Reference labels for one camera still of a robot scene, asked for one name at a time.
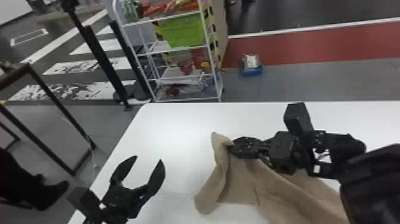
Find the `crosswalk stripe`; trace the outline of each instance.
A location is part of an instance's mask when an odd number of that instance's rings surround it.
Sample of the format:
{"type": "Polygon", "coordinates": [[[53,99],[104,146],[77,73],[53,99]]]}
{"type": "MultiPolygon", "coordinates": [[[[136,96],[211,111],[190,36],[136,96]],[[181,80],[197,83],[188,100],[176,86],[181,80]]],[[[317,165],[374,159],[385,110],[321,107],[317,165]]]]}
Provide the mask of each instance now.
{"type": "MultiPolygon", "coordinates": [[[[110,58],[110,62],[115,70],[131,69],[126,57],[110,58]]],[[[45,76],[54,74],[68,74],[90,72],[101,69],[97,60],[71,61],[57,63],[43,73],[45,76]]]]}
{"type": "MultiPolygon", "coordinates": [[[[104,51],[116,51],[116,50],[121,50],[122,47],[118,40],[116,38],[114,39],[108,39],[108,40],[102,40],[99,41],[100,46],[103,48],[104,51]]],[[[70,55],[76,55],[76,54],[88,54],[91,53],[92,51],[90,50],[89,46],[87,43],[83,43],[80,45],[78,48],[76,48],[73,52],[70,53],[70,55]]]]}
{"type": "Polygon", "coordinates": [[[112,28],[110,26],[106,26],[105,28],[100,30],[98,33],[96,33],[96,35],[100,36],[100,35],[110,34],[110,33],[114,33],[114,31],[112,30],[112,28]]]}
{"type": "MultiPolygon", "coordinates": [[[[135,80],[122,81],[124,85],[133,85],[135,80]]],[[[115,92],[111,82],[95,82],[92,84],[48,84],[49,89],[58,99],[73,100],[105,100],[113,99],[115,92]]],[[[40,101],[48,100],[48,96],[39,85],[27,85],[8,101],[40,101]]],[[[150,102],[130,99],[129,104],[142,105],[150,102]]]]}

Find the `black stand base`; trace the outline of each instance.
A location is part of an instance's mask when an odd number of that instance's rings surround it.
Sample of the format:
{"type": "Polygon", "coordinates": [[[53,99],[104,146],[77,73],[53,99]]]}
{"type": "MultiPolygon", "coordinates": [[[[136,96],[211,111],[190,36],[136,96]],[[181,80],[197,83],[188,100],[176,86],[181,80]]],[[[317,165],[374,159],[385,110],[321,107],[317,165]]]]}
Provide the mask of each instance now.
{"type": "MultiPolygon", "coordinates": [[[[144,100],[148,100],[151,97],[148,96],[143,90],[142,88],[138,85],[138,84],[133,84],[133,85],[126,85],[124,86],[125,90],[126,90],[126,95],[127,95],[127,99],[132,99],[132,98],[136,98],[139,101],[144,101],[144,100]]],[[[118,93],[114,93],[112,95],[112,98],[114,99],[115,102],[120,103],[121,102],[121,98],[118,95],[118,93]]]]}

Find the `pants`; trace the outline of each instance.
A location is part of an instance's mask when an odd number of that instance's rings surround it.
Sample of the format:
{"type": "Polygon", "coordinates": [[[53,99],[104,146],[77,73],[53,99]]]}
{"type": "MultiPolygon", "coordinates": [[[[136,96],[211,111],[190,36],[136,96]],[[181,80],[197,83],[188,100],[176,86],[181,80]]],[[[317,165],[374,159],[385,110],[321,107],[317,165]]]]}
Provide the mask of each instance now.
{"type": "Polygon", "coordinates": [[[17,163],[13,155],[0,150],[0,197],[14,203],[40,203],[44,185],[17,163]]]}

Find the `tan fabric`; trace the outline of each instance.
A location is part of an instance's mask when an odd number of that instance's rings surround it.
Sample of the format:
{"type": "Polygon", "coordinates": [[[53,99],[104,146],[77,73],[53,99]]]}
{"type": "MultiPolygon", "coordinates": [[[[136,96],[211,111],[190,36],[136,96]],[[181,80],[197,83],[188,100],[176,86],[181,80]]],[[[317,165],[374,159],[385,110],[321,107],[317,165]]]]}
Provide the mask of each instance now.
{"type": "Polygon", "coordinates": [[[261,160],[242,160],[227,152],[233,142],[212,133],[215,169],[195,196],[202,214],[210,214],[219,203],[257,206],[273,224],[349,223],[338,193],[304,170],[293,176],[279,175],[261,160]]]}

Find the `small box on floor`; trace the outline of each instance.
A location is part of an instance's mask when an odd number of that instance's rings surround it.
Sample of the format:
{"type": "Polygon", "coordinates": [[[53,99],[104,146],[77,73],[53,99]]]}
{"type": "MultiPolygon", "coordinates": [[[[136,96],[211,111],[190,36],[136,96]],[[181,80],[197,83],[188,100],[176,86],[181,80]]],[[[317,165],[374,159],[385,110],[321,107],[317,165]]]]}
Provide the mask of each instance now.
{"type": "Polygon", "coordinates": [[[262,74],[264,67],[258,55],[245,55],[239,60],[239,71],[243,76],[256,76],[262,74]]]}

